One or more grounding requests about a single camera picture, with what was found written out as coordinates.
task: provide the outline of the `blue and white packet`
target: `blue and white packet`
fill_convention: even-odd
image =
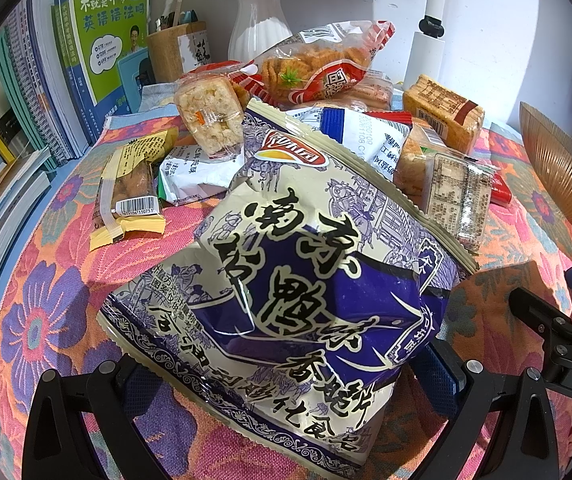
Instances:
[[[351,479],[472,256],[329,137],[252,100],[195,241],[118,288],[106,332],[255,442]]]

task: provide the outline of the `photo of man on book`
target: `photo of man on book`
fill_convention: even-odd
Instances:
[[[130,52],[134,53],[138,50],[141,50],[141,47],[137,44],[137,40],[139,39],[139,27],[137,25],[133,25],[130,28]]]

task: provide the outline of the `white wall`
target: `white wall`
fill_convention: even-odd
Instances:
[[[176,0],[150,0],[151,17]],[[375,68],[402,80],[425,0],[282,0],[293,30],[329,22],[391,20],[397,33]],[[235,0],[183,0],[208,23],[214,60],[226,59]],[[447,0],[441,82],[518,129],[526,101],[572,135],[572,5],[567,0]]]

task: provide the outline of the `black clamp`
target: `black clamp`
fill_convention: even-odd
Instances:
[[[572,320],[524,288],[513,290],[508,303],[513,316],[544,338],[546,387],[572,398]]]
[[[37,385],[23,447],[23,480],[105,480],[82,420],[93,413],[112,458],[128,480],[169,480],[137,431],[162,380],[129,356],[90,374],[46,370]]]
[[[491,412],[500,416],[476,479],[559,479],[553,414],[537,369],[520,376],[493,374],[479,361],[464,363],[441,340],[411,368],[435,411],[448,417],[411,480],[456,480]]]

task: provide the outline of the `brand logo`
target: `brand logo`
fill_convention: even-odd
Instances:
[[[255,153],[255,158],[286,164],[302,164],[313,168],[323,168],[328,165],[328,158],[323,153],[277,130],[271,130],[266,134],[261,149]]]

